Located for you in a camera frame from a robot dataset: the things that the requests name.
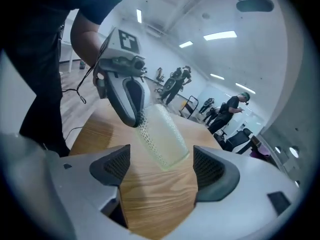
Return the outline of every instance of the cable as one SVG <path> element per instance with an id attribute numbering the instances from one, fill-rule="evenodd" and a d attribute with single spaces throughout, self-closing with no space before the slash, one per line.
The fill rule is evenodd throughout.
<path id="1" fill-rule="evenodd" d="M 66 136 L 65 141 L 67 141 L 70 133 L 71 133 L 73 130 L 75 130 L 75 129 L 80 129 L 80 128 L 83 128 L 83 126 L 81 126 L 81 127 L 76 127 L 76 128 L 71 129 L 71 130 L 69 131 L 68 135 Z"/>
<path id="2" fill-rule="evenodd" d="M 94 69 L 94 66 L 92 66 L 92 67 L 89 68 L 89 70 L 85 73 L 84 77 L 82 78 L 82 80 L 80 81 L 80 83 L 78 84 L 78 86 L 76 87 L 76 89 L 73 89 L 73 88 L 62 89 L 62 92 L 65 93 L 65 92 L 68 92 L 68 91 L 75 91 L 75 92 L 79 95 L 81 101 L 82 101 L 84 104 L 86 104 L 87 101 L 86 101 L 86 99 L 85 99 L 84 97 L 82 97 L 82 96 L 80 95 L 80 93 L 79 93 L 79 88 L 80 88 L 80 86 L 82 85 L 82 83 L 84 82 L 84 80 L 86 79 L 86 77 L 91 73 L 91 71 L 92 71 L 93 69 Z"/>

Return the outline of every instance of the person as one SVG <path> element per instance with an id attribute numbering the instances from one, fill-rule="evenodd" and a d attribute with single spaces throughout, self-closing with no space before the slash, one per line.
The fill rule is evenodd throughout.
<path id="1" fill-rule="evenodd" d="M 168 90 L 168 91 L 164 91 L 163 94 L 161 95 L 161 102 L 164 102 L 164 99 L 169 95 L 169 97 L 166 99 L 165 104 L 168 106 L 168 104 L 174 99 L 174 97 L 177 95 L 177 93 L 180 91 L 180 89 L 189 84 L 192 80 L 191 80 L 191 68 L 189 66 L 185 66 L 184 68 L 182 68 L 183 71 L 182 72 L 178 72 L 181 69 L 177 69 L 174 73 L 173 73 L 173 77 L 175 77 L 175 74 L 177 75 L 176 81 L 174 86 Z"/>
<path id="2" fill-rule="evenodd" d="M 79 9 L 70 32 L 72 48 L 89 66 L 101 47 L 98 30 L 122 0 L 17 0 L 18 14 L 7 10 L 3 48 L 24 81 L 36 94 L 20 134 L 60 157 L 68 156 L 60 103 L 59 32 L 71 10 Z"/>
<path id="3" fill-rule="evenodd" d="M 209 126 L 211 121 L 218 116 L 218 111 L 219 110 L 217 110 L 217 108 L 212 107 L 210 111 L 206 113 L 206 117 L 203 119 L 203 122 L 206 122 L 206 120 L 209 118 L 208 122 L 205 124 L 206 126 Z"/>
<path id="4" fill-rule="evenodd" d="M 204 102 L 204 104 L 203 104 L 202 108 L 200 109 L 199 113 L 202 115 L 203 112 L 205 112 L 210 107 L 210 105 L 212 105 L 213 103 L 215 103 L 215 99 L 214 98 L 208 98 Z"/>
<path id="5" fill-rule="evenodd" d="M 231 97 L 224 106 L 221 106 L 218 116 L 215 118 L 214 122 L 209 126 L 208 130 L 211 134 L 220 130 L 222 127 L 226 126 L 234 114 L 241 113 L 244 111 L 239 106 L 239 102 L 246 103 L 250 100 L 250 95 L 247 92 L 243 92 L 238 96 Z"/>

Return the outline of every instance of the purple object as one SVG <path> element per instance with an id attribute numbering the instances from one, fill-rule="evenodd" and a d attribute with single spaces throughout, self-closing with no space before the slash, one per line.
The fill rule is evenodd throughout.
<path id="1" fill-rule="evenodd" d="M 261 145 L 260 147 L 258 147 L 258 151 L 261 155 L 264 155 L 266 157 L 270 156 L 270 151 L 266 148 L 265 145 Z"/>
<path id="2" fill-rule="evenodd" d="M 259 158 L 259 155 L 257 154 L 257 152 L 252 151 L 252 152 L 250 153 L 250 157 L 252 157 L 252 158 Z"/>

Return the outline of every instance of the desk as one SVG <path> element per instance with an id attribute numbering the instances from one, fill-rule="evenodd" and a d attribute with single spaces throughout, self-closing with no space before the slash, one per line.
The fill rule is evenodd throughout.
<path id="1" fill-rule="evenodd" d="M 62 41 L 61 40 L 61 46 L 66 46 L 66 47 L 68 47 L 70 49 L 70 59 L 69 59 L 68 73 L 71 73 L 73 56 L 74 56 L 74 49 L 72 48 L 71 43 L 69 41 Z"/>
<path id="2" fill-rule="evenodd" d="M 198 191 L 193 170 L 193 146 L 221 149 L 202 124 L 171 115 L 190 151 L 174 169 L 162 171 L 141 145 L 135 129 L 126 126 L 107 99 L 99 101 L 78 135 L 70 155 L 96 153 L 131 144 L 130 168 L 120 186 L 129 229 L 149 239 L 161 239 L 193 210 Z"/>

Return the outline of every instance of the ceiling light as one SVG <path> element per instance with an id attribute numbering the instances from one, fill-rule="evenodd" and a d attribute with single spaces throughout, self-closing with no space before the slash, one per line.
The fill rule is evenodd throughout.
<path id="1" fill-rule="evenodd" d="M 185 47 L 187 47 L 187 46 L 192 46 L 193 44 L 194 44 L 193 42 L 188 41 L 188 42 L 185 42 L 185 43 L 183 43 L 183 44 L 180 44 L 179 46 L 180 46 L 181 48 L 185 48 Z"/>
<path id="2" fill-rule="evenodd" d="M 219 78 L 221 80 L 225 80 L 222 76 L 216 75 L 216 74 L 210 74 L 210 76 L 214 77 L 214 78 Z"/>
<path id="3" fill-rule="evenodd" d="M 297 146 L 289 147 L 289 150 L 294 157 L 299 157 L 299 148 Z"/>
<path id="4" fill-rule="evenodd" d="M 235 85 L 236 86 L 239 86 L 239 87 L 241 87 L 241 88 L 243 88 L 243 89 L 245 89 L 245 90 L 247 90 L 247 91 L 249 91 L 249 92 L 251 92 L 251 93 L 253 93 L 253 94 L 256 94 L 256 92 L 254 91 L 254 90 L 251 90 L 251 89 L 249 89 L 248 87 L 245 87 L 245 86 L 243 86 L 242 84 L 240 84 L 240 83 L 235 83 Z"/>
<path id="5" fill-rule="evenodd" d="M 139 23 L 142 23 L 142 12 L 141 10 L 136 9 L 136 17 Z"/>
<path id="6" fill-rule="evenodd" d="M 275 151 L 277 151 L 279 154 L 281 153 L 281 147 L 276 146 L 274 149 L 275 149 Z"/>
<path id="7" fill-rule="evenodd" d="M 226 31 L 215 34 L 208 34 L 204 36 L 204 39 L 209 41 L 213 39 L 221 39 L 221 38 L 236 38 L 237 34 L 234 31 Z"/>

